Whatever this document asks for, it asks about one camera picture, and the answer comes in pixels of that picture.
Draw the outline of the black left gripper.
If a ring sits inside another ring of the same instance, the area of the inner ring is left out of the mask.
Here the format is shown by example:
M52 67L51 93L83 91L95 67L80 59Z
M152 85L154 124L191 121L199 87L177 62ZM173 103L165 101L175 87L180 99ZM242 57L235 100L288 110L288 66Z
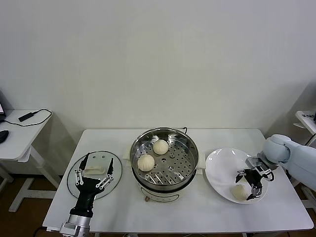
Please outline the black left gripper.
M83 171L86 168L89 155L90 153L87 153L84 159L80 162L78 169L74 170L76 179L75 184L76 188L79 190L79 197L75 207L70 210L71 215L92 217L92 209L95 196L101 193L101 190L105 189L105 187L113 180L113 158L111 158L111 162L107 171L107 176L101 181L98 179L83 177Z

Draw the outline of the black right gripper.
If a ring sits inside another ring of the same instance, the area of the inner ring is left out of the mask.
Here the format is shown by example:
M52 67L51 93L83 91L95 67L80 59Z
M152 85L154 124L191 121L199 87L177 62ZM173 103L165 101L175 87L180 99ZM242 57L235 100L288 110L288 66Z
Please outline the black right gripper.
M251 187L251 193L247 197L247 200L259 198L262 194L263 185L261 183L261 179L263 177L256 170L247 168L237 172L235 183L237 184L243 178L246 179Z

